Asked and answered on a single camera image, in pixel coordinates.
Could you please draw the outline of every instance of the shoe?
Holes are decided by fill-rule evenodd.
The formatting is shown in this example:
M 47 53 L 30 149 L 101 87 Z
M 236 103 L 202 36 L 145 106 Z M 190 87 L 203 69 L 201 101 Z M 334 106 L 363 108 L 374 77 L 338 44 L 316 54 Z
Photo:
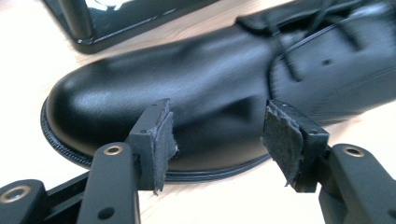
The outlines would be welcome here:
M 179 153 L 166 181 L 239 174 L 269 158 L 260 142 L 267 99 L 328 125 L 396 98 L 395 8 L 296 1 L 87 64 L 53 87 L 41 113 L 44 135 L 89 167 L 97 148 L 124 141 L 146 106 L 169 98 Z

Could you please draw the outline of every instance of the black leather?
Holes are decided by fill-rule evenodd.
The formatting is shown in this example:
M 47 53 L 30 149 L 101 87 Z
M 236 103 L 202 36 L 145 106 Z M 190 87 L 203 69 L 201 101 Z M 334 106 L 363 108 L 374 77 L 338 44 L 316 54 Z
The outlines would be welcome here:
M 209 175 L 264 158 L 259 137 L 269 98 L 323 125 L 395 99 L 392 2 L 326 4 L 292 2 L 206 35 L 85 65 L 52 89 L 43 130 L 54 148 L 89 165 L 81 161 L 123 141 L 147 105 L 170 98 L 179 148 L 170 171 Z M 320 14 L 332 20 L 306 36 Z

